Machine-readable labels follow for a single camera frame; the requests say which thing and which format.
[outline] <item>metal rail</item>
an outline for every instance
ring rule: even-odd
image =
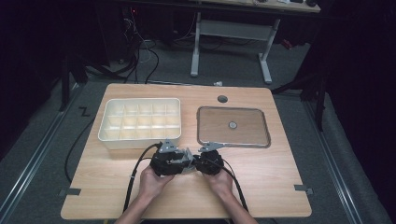
[[[332,155],[332,151],[330,150],[330,147],[327,144],[324,133],[318,129],[318,126],[315,123],[314,108],[307,101],[303,101],[303,106],[306,113],[310,117],[310,122],[312,124],[312,127],[314,127],[318,140],[322,145],[321,148],[322,148],[323,157],[329,169],[329,174],[332,178],[332,182],[334,183],[335,189],[337,190],[338,196],[340,197],[341,204],[344,206],[344,209],[346,210],[346,215],[347,218],[349,219],[349,223],[353,223],[353,224],[363,223],[361,220],[361,215],[359,214],[358,208],[354,203],[354,200],[349,191],[347,183],[345,182],[343,176],[341,175],[337,163],[335,162],[335,159]]]
[[[0,207],[0,223],[7,223],[11,217],[14,209],[17,207],[21,197],[28,188],[30,182],[35,177],[35,173],[41,165],[41,162],[50,151],[49,145],[52,141],[53,136],[59,130],[70,105],[73,104],[74,100],[81,93],[82,87],[76,84],[72,90],[71,101],[67,105],[64,111],[59,111],[51,125],[47,129],[43,139],[35,150],[32,158],[27,163],[11,192],[8,194],[6,200]]]

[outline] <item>round hole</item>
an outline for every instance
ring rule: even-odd
[[[225,96],[225,95],[220,95],[220,96],[218,96],[218,101],[220,102],[220,103],[227,103],[227,101],[228,101],[228,98],[227,98],[227,96]]]

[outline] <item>wooden table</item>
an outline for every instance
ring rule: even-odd
[[[218,102],[225,95],[228,102]],[[71,188],[79,195],[67,195],[61,215],[65,219],[112,219],[122,213],[129,178],[143,149],[109,150],[98,139],[106,102],[120,98],[170,98],[181,103],[182,135],[179,148],[188,147],[199,154],[197,109],[201,105],[253,107],[265,114],[271,146],[268,148],[219,149],[231,164],[244,192],[249,212],[254,217],[308,217],[311,207],[304,191],[272,93],[264,88],[204,87],[110,84],[99,107],[87,144],[78,164]],[[149,160],[138,168],[140,176]],[[134,182],[131,198],[138,192]],[[143,218],[228,217],[212,194],[200,172],[177,175],[163,194],[148,208]]]

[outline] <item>metal bracket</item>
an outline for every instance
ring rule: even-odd
[[[205,143],[203,147],[198,149],[198,151],[199,152],[209,152],[209,151],[219,149],[221,147],[224,147],[224,144],[208,142],[208,143]]]
[[[165,139],[159,151],[160,153],[174,152],[177,151],[177,147],[169,139]]]
[[[66,195],[79,195],[81,193],[81,189],[61,189],[59,191],[58,196],[64,197]]]
[[[306,185],[294,185],[294,189],[297,191],[305,191],[306,195],[314,194],[314,191],[309,189]]]

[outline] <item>metal tray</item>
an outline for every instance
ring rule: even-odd
[[[197,112],[197,140],[226,147],[269,147],[264,113],[257,108],[201,106]]]

